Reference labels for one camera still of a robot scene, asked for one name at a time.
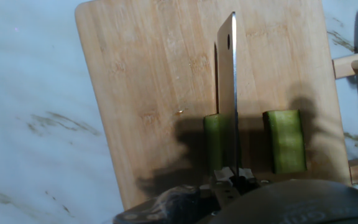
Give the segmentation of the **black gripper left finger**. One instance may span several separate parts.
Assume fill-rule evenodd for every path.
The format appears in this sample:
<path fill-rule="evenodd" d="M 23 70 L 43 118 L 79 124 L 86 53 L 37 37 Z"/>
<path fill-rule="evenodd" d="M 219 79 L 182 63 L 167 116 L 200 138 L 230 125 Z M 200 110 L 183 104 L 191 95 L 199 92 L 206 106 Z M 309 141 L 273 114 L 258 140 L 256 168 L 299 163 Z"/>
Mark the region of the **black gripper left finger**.
<path fill-rule="evenodd" d="M 215 170 L 210 179 L 210 189 L 216 197 L 220 207 L 226 207 L 240 197 L 238 190 L 233 186 L 230 178 L 234 174 L 228 167 Z"/>

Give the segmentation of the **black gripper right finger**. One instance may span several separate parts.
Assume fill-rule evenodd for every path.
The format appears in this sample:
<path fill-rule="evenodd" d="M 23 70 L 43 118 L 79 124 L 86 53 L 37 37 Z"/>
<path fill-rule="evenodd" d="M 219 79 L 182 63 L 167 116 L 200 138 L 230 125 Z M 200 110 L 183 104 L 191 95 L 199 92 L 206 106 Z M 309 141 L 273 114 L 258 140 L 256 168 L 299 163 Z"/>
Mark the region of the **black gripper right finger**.
<path fill-rule="evenodd" d="M 239 168 L 239 189 L 242 192 L 250 192 L 252 190 L 264 187 L 269 184 L 269 180 L 257 179 L 251 169 Z"/>

